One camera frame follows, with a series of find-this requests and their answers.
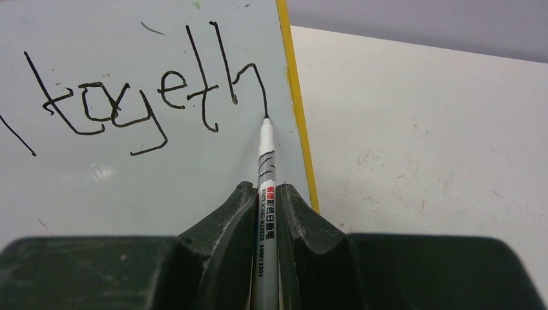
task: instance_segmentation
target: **yellow strip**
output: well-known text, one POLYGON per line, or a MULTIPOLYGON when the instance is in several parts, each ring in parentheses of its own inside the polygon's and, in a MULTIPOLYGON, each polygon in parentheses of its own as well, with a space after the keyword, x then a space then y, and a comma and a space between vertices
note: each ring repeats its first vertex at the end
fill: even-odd
POLYGON ((278 6, 278 16, 280 18, 282 36, 284 38, 284 47, 286 49, 288 81, 290 83, 291 95, 293 96, 293 111, 295 112, 297 127, 299 128, 300 145, 302 147, 302 157, 304 159, 306 179, 308 180, 310 202, 312 203, 312 209, 320 213, 320 208, 318 206, 318 194, 316 192, 316 181, 314 179, 314 170, 312 169, 312 156, 310 155, 310 145, 308 144, 308 133, 306 131, 306 121, 304 120, 304 109, 302 107, 302 98, 300 97, 297 62, 295 61, 293 39, 291 38, 290 16, 288 13, 286 0, 276 0, 276 3, 278 6))

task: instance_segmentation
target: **white wall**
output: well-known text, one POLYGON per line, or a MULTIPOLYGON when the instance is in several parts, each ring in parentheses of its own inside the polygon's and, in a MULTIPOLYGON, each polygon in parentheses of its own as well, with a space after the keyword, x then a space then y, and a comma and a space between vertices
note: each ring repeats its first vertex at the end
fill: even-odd
POLYGON ((321 214, 499 238, 548 296, 548 65, 292 31, 321 214))
POLYGON ((288 0, 291 23, 548 62, 548 1, 288 0))

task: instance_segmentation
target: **whiteboard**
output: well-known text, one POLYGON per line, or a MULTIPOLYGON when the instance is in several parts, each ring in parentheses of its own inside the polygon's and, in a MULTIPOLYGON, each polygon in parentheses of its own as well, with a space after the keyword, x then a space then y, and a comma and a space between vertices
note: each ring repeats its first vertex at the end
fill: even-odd
POLYGON ((265 99, 308 200, 285 53, 275 1, 1 1, 0 248, 185 231, 256 183, 265 99))

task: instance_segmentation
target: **pen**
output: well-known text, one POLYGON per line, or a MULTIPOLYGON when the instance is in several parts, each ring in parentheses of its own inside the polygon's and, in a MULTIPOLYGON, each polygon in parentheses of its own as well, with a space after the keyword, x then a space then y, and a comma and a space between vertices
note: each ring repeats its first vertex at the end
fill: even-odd
POLYGON ((252 305, 255 310, 279 308, 278 241, 276 230, 276 165, 274 136, 268 113, 260 128, 257 180, 257 242, 252 305))

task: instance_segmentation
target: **gray band on marker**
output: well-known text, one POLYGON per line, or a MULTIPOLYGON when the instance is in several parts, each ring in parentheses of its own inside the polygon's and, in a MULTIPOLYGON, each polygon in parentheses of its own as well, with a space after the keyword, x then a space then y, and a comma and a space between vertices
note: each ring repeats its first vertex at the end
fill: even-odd
POLYGON ((276 180, 275 151, 267 152, 258 158, 258 186, 268 180, 276 180))

